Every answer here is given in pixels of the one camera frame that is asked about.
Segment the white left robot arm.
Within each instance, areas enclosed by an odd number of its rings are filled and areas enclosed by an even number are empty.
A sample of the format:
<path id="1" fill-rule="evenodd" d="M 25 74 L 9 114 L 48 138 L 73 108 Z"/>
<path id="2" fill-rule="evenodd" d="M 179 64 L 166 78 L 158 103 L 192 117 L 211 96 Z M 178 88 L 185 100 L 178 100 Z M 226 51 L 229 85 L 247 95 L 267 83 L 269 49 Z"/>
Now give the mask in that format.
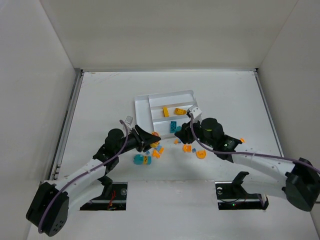
<path id="1" fill-rule="evenodd" d="M 119 163 L 119 156 L 131 150 L 146 152 L 161 138 L 138 125 L 124 130 L 113 128 L 97 153 L 73 174 L 55 182 L 39 185 L 26 213 L 26 219 L 40 234 L 56 235 L 66 224 L 68 215 L 90 199 L 99 196 L 110 183 L 107 174 Z"/>

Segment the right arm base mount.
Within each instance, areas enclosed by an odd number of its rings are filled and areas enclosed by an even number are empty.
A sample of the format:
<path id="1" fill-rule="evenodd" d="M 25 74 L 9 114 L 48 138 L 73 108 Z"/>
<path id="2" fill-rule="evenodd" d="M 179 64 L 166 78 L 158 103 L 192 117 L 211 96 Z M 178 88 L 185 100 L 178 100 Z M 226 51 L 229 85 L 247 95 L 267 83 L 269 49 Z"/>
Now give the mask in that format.
<path id="1" fill-rule="evenodd" d="M 248 193 L 243 188 L 247 171 L 241 171 L 232 181 L 216 181 L 217 206 L 224 210 L 263 210 L 269 206 L 268 197 L 260 193 Z"/>

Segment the yellow long duplo brick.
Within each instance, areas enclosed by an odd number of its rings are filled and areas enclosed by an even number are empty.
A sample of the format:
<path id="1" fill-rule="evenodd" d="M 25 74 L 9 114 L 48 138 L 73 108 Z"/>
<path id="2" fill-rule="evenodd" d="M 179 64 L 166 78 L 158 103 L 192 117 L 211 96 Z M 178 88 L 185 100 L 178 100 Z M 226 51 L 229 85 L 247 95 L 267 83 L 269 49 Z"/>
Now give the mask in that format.
<path id="1" fill-rule="evenodd" d="M 166 106 L 162 108 L 162 111 L 165 118 L 168 118 L 170 116 L 169 109 Z"/>

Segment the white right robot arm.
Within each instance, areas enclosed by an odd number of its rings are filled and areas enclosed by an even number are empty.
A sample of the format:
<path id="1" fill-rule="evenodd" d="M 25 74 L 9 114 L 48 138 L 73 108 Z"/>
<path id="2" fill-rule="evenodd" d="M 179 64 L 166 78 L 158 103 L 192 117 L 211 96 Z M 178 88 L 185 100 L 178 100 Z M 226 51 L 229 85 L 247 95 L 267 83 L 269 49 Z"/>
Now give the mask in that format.
<path id="1" fill-rule="evenodd" d="M 218 205 L 237 209 L 248 199 L 259 200 L 265 210 L 268 196 L 287 200 L 299 210 L 310 212 L 320 195 L 320 172 L 305 158 L 285 159 L 260 153 L 234 137 L 224 133 L 215 118 L 184 123 L 175 136 L 184 144 L 197 141 L 219 159 L 246 166 L 267 177 L 255 178 L 248 171 L 239 172 L 231 181 L 215 184 Z"/>

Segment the teal rounded duplo block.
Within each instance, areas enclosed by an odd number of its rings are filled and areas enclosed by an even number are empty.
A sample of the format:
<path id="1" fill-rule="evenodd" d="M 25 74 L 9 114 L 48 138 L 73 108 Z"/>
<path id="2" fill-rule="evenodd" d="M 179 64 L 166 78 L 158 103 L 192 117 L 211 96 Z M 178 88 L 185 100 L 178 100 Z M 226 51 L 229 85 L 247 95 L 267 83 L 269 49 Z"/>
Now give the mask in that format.
<path id="1" fill-rule="evenodd" d="M 135 165 L 143 165 L 144 164 L 144 156 L 142 154 L 136 154 L 133 158 L 133 163 Z"/>

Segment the teal long duplo brick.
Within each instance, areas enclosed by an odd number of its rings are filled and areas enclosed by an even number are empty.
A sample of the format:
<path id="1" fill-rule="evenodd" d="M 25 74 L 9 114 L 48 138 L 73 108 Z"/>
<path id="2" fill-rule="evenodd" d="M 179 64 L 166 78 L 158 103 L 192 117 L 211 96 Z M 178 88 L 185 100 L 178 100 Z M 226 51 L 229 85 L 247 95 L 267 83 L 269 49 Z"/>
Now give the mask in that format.
<path id="1" fill-rule="evenodd" d="M 169 124 L 169 132 L 171 134 L 174 134 L 175 132 L 177 132 L 177 122 L 176 121 L 171 121 Z"/>

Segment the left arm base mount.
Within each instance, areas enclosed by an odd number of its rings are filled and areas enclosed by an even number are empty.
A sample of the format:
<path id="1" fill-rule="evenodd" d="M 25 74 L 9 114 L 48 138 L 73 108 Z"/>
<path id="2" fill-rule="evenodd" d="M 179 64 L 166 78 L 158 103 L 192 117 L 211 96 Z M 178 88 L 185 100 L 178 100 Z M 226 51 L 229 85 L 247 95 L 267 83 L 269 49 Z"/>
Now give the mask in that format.
<path id="1" fill-rule="evenodd" d="M 128 183 L 112 181 L 106 177 L 101 195 L 91 199 L 80 211 L 125 211 L 127 208 Z"/>

